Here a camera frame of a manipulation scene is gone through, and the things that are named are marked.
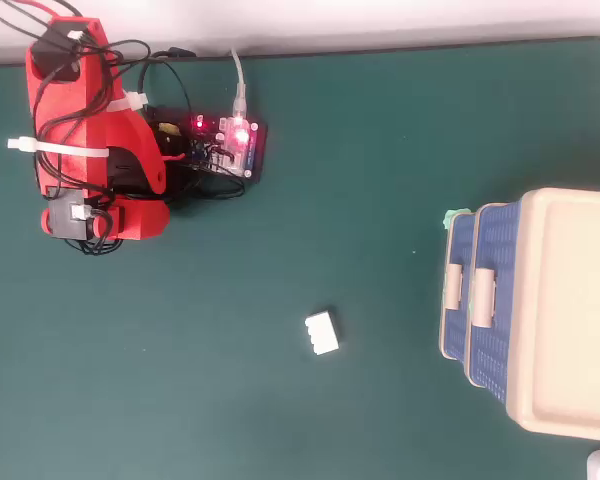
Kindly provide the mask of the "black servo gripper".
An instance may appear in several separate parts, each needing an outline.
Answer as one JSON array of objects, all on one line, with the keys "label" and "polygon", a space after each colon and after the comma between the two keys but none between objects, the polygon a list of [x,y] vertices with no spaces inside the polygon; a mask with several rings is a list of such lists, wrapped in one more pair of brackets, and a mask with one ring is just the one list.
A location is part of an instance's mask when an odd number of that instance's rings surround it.
[{"label": "black servo gripper", "polygon": [[54,238],[76,241],[107,239],[144,240],[159,236],[170,221],[162,200],[117,197],[104,209],[96,197],[60,194],[48,201],[41,217],[43,230]]}]

